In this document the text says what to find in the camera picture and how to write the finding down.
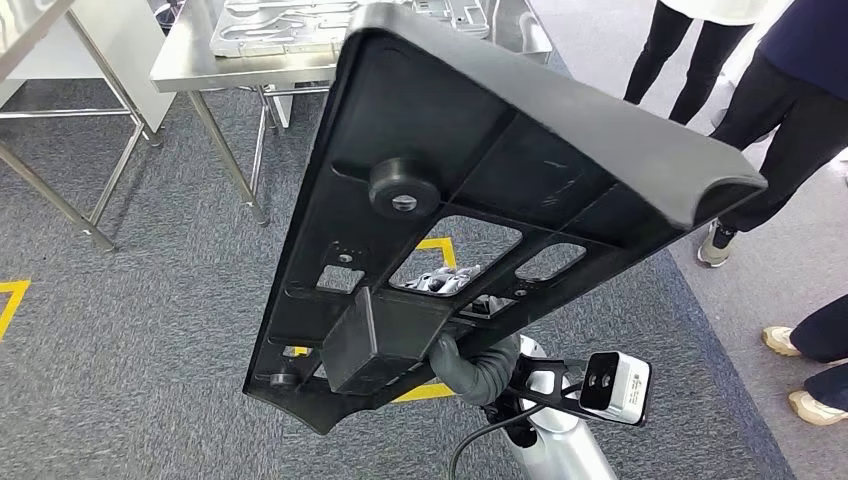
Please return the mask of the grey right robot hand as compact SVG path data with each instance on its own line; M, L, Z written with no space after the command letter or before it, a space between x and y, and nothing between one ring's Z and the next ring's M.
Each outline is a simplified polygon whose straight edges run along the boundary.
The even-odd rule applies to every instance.
M450 295L461 290L480 271L480 265L440 267L406 281L402 286L425 293ZM450 334L439 334L429 350L429 363L434 374L466 403L483 405L491 396L490 387L480 377L480 369L460 356L456 341Z

